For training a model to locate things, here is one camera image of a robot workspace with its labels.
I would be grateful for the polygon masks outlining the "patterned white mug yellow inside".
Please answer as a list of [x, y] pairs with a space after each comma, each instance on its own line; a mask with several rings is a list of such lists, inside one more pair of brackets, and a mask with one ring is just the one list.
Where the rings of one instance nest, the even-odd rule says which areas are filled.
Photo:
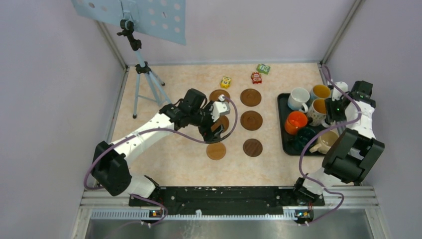
[[315, 99], [306, 113], [308, 124], [315, 127], [321, 125], [322, 121], [326, 118], [326, 114], [325, 99]]

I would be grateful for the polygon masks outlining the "brown ridged coaster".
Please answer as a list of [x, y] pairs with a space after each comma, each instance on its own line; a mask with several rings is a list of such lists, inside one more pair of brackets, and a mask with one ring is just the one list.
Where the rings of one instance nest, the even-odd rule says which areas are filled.
[[222, 126], [222, 132], [226, 132], [229, 127], [229, 119], [226, 116], [220, 116], [219, 119], [211, 126], [211, 130], [215, 131], [219, 126]]
[[240, 117], [241, 125], [249, 131], [258, 130], [263, 123], [263, 118], [256, 111], [246, 111]]
[[210, 93], [209, 100], [213, 102], [220, 102], [219, 96], [224, 95], [225, 96], [225, 102], [229, 102], [230, 94], [226, 90], [218, 89], [214, 90]]
[[254, 107], [261, 103], [262, 96], [260, 92], [255, 89], [246, 89], [240, 94], [240, 100], [244, 105]]

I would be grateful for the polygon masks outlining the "blue mug yellow inside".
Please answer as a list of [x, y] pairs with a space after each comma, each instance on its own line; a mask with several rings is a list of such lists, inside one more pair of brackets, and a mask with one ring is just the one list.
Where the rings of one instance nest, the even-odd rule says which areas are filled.
[[315, 85], [310, 90], [310, 100], [313, 101], [315, 99], [327, 99], [331, 96], [331, 90], [326, 85]]

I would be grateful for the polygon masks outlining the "light wood coaster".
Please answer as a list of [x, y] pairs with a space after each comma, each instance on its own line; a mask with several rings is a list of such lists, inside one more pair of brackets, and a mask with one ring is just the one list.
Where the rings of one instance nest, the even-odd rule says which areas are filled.
[[209, 144], [206, 154], [211, 160], [221, 160], [226, 155], [226, 147], [221, 142]]

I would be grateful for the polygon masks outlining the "brown ridged coaster front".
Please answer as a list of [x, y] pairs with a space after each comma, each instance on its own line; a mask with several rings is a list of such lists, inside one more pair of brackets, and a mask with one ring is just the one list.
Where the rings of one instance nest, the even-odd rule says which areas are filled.
[[240, 117], [241, 125], [249, 131], [258, 130], [263, 123], [263, 118], [256, 111], [246, 111]]

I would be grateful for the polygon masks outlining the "dark walnut wood coaster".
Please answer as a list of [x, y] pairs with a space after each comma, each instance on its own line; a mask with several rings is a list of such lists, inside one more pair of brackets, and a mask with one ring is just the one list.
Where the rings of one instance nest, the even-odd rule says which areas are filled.
[[259, 140], [250, 138], [244, 142], [243, 151], [250, 157], [257, 157], [262, 153], [263, 145]]

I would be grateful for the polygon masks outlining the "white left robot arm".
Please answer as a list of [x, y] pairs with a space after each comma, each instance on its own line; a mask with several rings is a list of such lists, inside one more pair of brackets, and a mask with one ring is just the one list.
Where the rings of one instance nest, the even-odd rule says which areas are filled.
[[136, 194], [148, 206], [157, 204], [160, 198], [157, 184], [147, 176], [132, 176], [130, 165], [159, 140], [189, 125], [198, 128], [200, 143], [221, 141], [223, 127], [216, 122], [230, 113], [228, 97], [221, 94], [217, 101], [203, 105], [206, 98], [202, 92], [189, 89], [182, 99], [165, 105], [146, 124], [122, 139], [99, 143], [89, 173], [111, 196]]

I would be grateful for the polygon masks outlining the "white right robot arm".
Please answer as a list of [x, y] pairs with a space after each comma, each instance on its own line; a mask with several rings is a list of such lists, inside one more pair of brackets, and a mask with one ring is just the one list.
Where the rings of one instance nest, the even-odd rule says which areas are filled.
[[351, 91], [345, 92], [338, 84], [333, 85], [333, 92], [339, 95], [324, 101], [325, 120], [331, 125], [324, 133], [334, 132], [338, 126], [344, 129], [324, 154], [321, 168], [296, 181], [292, 191], [296, 204], [315, 203], [324, 189], [333, 185], [358, 185], [381, 156], [385, 145], [372, 129], [376, 107], [371, 99], [372, 87], [369, 82], [356, 81]]

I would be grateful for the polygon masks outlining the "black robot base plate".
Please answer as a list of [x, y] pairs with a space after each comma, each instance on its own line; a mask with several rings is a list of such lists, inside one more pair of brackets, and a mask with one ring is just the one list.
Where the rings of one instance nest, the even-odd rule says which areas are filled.
[[323, 206], [323, 196], [306, 197], [293, 187], [161, 187], [150, 196], [168, 209], [169, 215], [210, 216], [280, 215], [284, 207]]

